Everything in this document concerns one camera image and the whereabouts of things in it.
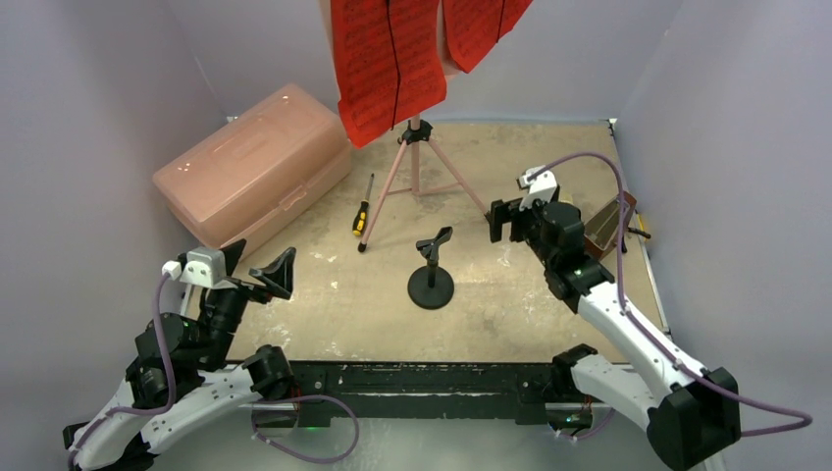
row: black metal bar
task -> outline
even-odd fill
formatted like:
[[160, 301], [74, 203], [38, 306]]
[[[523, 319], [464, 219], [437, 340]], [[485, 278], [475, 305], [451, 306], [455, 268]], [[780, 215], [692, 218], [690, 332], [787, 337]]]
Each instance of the black metal bar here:
[[[513, 419], [546, 424], [546, 404], [581, 402], [576, 390], [554, 386], [551, 363], [416, 363], [292, 361], [301, 394], [344, 401], [358, 417]], [[303, 402], [297, 426], [327, 427], [346, 413], [329, 402]], [[286, 421], [263, 427], [281, 427]]]

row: cable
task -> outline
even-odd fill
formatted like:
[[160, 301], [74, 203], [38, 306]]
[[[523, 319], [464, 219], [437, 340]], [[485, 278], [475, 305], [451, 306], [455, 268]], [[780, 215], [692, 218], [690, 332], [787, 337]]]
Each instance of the cable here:
[[162, 308], [161, 298], [162, 298], [162, 288], [165, 286], [165, 282], [170, 278], [170, 274], [165, 273], [162, 275], [162, 280], [159, 282], [159, 285], [156, 287], [156, 292], [153, 295], [153, 329], [156, 331], [156, 341], [159, 343], [159, 353], [162, 356], [162, 364], [165, 367], [165, 378], [168, 383], [168, 402], [163, 405], [162, 407], [156, 407], [155, 409], [136, 409], [133, 407], [124, 407], [118, 406], [113, 407], [106, 412], [104, 415], [99, 417], [97, 420], [92, 422], [89, 427], [81, 434], [78, 440], [72, 444], [70, 457], [68, 460], [69, 468], [73, 469], [75, 466], [75, 459], [78, 456], [78, 452], [83, 444], [86, 443], [87, 440], [92, 436], [92, 433], [95, 432], [98, 427], [101, 426], [107, 419], [113, 417], [113, 415], [117, 413], [125, 413], [131, 415], [141, 415], [141, 416], [154, 416], [159, 414], [164, 414], [165, 412], [171, 410], [171, 407], [177, 401], [177, 381], [174, 377], [174, 364], [171, 362], [171, 353], [168, 350], [168, 343], [165, 340], [165, 333], [162, 330]]
[[[546, 172], [547, 170], [551, 169], [554, 166], [560, 165], [564, 162], [568, 162], [572, 159], [576, 159], [578, 157], [595, 157], [602, 160], [609, 166], [610, 170], [612, 170], [613, 175], [615, 176], [615, 183], [618, 185], [618, 200], [624, 201], [624, 184], [621, 182], [621, 173], [619, 172], [617, 166], [615, 165], [609, 157], [599, 154], [596, 152], [575, 152], [573, 154], [569, 154], [565, 157], [561, 157], [560, 159], [555, 160], [545, 166], [543, 166], [540, 170], [536, 171], [529, 180], [535, 179], [538, 175]], [[681, 359], [677, 358], [673, 352], [667, 349], [650, 331], [641, 323], [638, 319], [633, 315], [633, 312], [627, 308], [626, 297], [624, 295], [624, 263], [623, 263], [623, 252], [622, 247], [624, 245], [624, 205], [618, 205], [618, 235], [617, 235], [617, 247], [615, 249], [615, 259], [617, 262], [616, 267], [616, 279], [618, 280], [618, 303], [621, 304], [621, 309], [627, 319], [633, 323], [633, 325], [641, 332], [649, 341], [652, 343], [659, 351], [667, 357], [668, 360], [673, 362], [673, 364], [679, 368], [679, 370], [685, 375], [689, 376], [691, 379], [696, 381], [697, 383], [705, 386], [709, 390], [722, 395], [723, 397], [727, 397], [731, 400], [735, 400], [737, 402], [741, 402], [745, 405], [753, 407], [755, 409], [764, 410], [766, 412], [771, 412], [778, 415], [785, 415], [789, 417], [795, 417], [801, 419], [799, 422], [793, 422], [790, 424], [778, 425], [774, 427], [767, 427], [762, 429], [753, 429], [753, 430], [746, 430], [742, 433], [743, 437], [758, 437], [761, 435], [770, 435], [770, 434], [777, 434], [780, 432], [788, 432], [790, 430], [798, 430], [804, 427], [808, 427], [812, 423], [811, 415], [802, 412], [796, 409], [789, 409], [786, 407], [781, 407], [774, 404], [769, 404], [767, 402], [762, 402], [759, 400], [751, 399], [745, 397], [743, 395], [736, 394], [734, 392], [730, 392], [725, 388], [715, 385], [714, 383], [706, 380], [701, 375], [697, 374], [696, 372], [692, 371], [688, 368]]]
[[316, 458], [314, 456], [309, 456], [309, 455], [303, 454], [299, 451], [295, 451], [295, 450], [289, 448], [286, 445], [281, 445], [281, 444], [279, 444], [279, 443], [277, 443], [277, 442], [275, 442], [271, 439], [266, 438], [263, 434], [260, 433], [260, 431], [257, 429], [257, 424], [254, 422], [254, 411], [253, 410], [251, 411], [251, 430], [254, 432], [254, 436], [252, 437], [252, 439], [256, 438], [260, 442], [263, 442], [266, 445], [271, 445], [274, 448], [277, 448], [277, 449], [279, 449], [280, 451], [282, 451], [286, 454], [294, 456], [297, 459], [307, 461], [307, 462], [310, 462], [310, 463], [315, 463], [315, 464], [332, 464], [332, 463], [341, 461], [342, 459], [348, 457], [352, 453], [352, 451], [355, 449], [355, 447], [358, 445], [358, 434], [359, 434], [358, 417], [356, 417], [355, 412], [353, 412], [352, 409], [350, 409], [349, 406], [344, 404], [340, 399], [336, 399], [336, 398], [328, 396], [328, 395], [310, 394], [310, 395], [302, 395], [301, 397], [291, 397], [289, 399], [264, 400], [264, 401], [259, 401], [257, 403], [258, 404], [286, 404], [286, 403], [289, 403], [289, 402], [298, 403], [298, 402], [306, 402], [306, 401], [309, 401], [309, 400], [324, 400], [326, 402], [331, 402], [331, 403], [337, 405], [338, 407], [340, 407], [341, 409], [343, 409], [346, 412], [346, 414], [349, 415], [349, 418], [352, 419], [352, 425], [355, 427], [355, 436], [352, 438], [352, 444], [349, 445], [349, 447], [346, 449], [345, 452], [343, 452], [343, 453], [341, 453], [337, 456], [333, 456], [331, 458]]
[[606, 417], [604, 417], [600, 421], [600, 423], [598, 424], [597, 427], [595, 427], [594, 429], [591, 429], [589, 432], [587, 432], [584, 435], [579, 435], [579, 436], [575, 437], [575, 440], [576, 441], [586, 440], [586, 439], [590, 439], [590, 438], [594, 437], [595, 435], [599, 434], [601, 430], [603, 430], [607, 425], [609, 425], [609, 422], [612, 420], [613, 415], [615, 415], [615, 409], [610, 408], [609, 412], [606, 414]]
[[548, 383], [546, 383], [546, 385], [544, 386], [544, 388], [541, 390], [541, 397], [543, 397], [543, 398], [545, 398], [545, 397], [546, 397], [546, 389], [547, 389], [549, 386], [551, 386], [551, 380], [548, 380]]
[[573, 432], [572, 435], [570, 435], [569, 437], [563, 437], [560, 433], [560, 429], [554, 429], [552, 427], [552, 429], [554, 430], [554, 436], [557, 439], [563, 437], [565, 440], [568, 440], [569, 442], [573, 442], [573, 443], [574, 442], [579, 442], [581, 440], [590, 439], [590, 438], [594, 437], [595, 435], [599, 434], [604, 428], [606, 428], [607, 425], [609, 425], [609, 423], [612, 421], [612, 416], [613, 415], [615, 415], [615, 409], [610, 408], [609, 412], [607, 412], [607, 414], [606, 414], [606, 417], [601, 419], [598, 426], [595, 427], [594, 429], [591, 428], [590, 431], [587, 432], [584, 435], [575, 435], [578, 432], [580, 432], [581, 430], [585, 430], [585, 429], [578, 429], [575, 432]]

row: screwdriver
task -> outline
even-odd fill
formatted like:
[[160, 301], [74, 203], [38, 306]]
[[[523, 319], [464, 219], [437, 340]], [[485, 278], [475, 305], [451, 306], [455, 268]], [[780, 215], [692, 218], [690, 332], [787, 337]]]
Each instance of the screwdriver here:
[[373, 189], [373, 179], [376, 174], [370, 174], [370, 184], [367, 185], [367, 194], [361, 200], [361, 206], [358, 207], [358, 214], [355, 215], [355, 220], [352, 222], [352, 233], [361, 236], [364, 233], [364, 227], [367, 225], [367, 210], [370, 209], [370, 191]]

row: storage box lid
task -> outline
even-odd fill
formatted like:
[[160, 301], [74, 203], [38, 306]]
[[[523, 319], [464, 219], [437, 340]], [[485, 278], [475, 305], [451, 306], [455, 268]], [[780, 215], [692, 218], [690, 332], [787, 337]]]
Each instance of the storage box lid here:
[[305, 193], [346, 145], [333, 112], [287, 85], [158, 171], [153, 181], [206, 243], [231, 240]]

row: white bracket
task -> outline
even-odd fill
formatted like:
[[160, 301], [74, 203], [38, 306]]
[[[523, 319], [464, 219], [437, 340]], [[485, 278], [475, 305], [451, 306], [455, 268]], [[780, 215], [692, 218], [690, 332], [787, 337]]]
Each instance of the white bracket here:
[[[130, 383], [122, 380], [119, 388], [113, 397], [104, 405], [98, 414], [89, 421], [87, 425], [76, 430], [73, 435], [73, 445], [83, 435], [88, 427], [103, 418], [107, 411], [114, 407], [132, 407], [133, 395]], [[125, 451], [125, 447], [135, 437], [135, 434], [151, 419], [149, 416], [132, 415], [125, 412], [118, 412], [112, 417], [104, 418], [104, 421], [86, 440], [78, 454], [75, 462], [80, 469], [99, 469], [109, 466], [119, 458]]]
[[[668, 339], [635, 304], [626, 298], [627, 308], [633, 316], [658, 341], [679, 360], [693, 371], [701, 371], [704, 366], [685, 353], [678, 345]], [[604, 337], [624, 354], [636, 372], [644, 379], [648, 389], [655, 397], [665, 397], [671, 393], [671, 386], [678, 384], [685, 387], [693, 379], [676, 368], [664, 354], [630, 321], [618, 303], [618, 285], [602, 283], [592, 288], [587, 296], [578, 302], [578, 314], [589, 321]]]
[[213, 373], [200, 371], [199, 376], [205, 378], [202, 386], [141, 429], [149, 452], [161, 454], [194, 430], [262, 397], [251, 390], [251, 374], [240, 365]]
[[226, 256], [222, 250], [198, 247], [186, 254], [186, 260], [181, 282], [209, 289], [234, 288], [234, 284], [225, 279]]
[[531, 208], [535, 200], [540, 199], [544, 203], [549, 203], [554, 197], [554, 192], [557, 190], [557, 180], [551, 171], [547, 170], [531, 180], [531, 176], [542, 168], [543, 166], [531, 168], [517, 179], [517, 185], [520, 186], [520, 189], [529, 190], [529, 193], [523, 196], [523, 200], [520, 201], [521, 211]]
[[572, 381], [578, 391], [599, 398], [645, 431], [650, 423], [648, 409], [659, 403], [638, 373], [615, 366], [598, 354], [582, 358], [572, 367]]

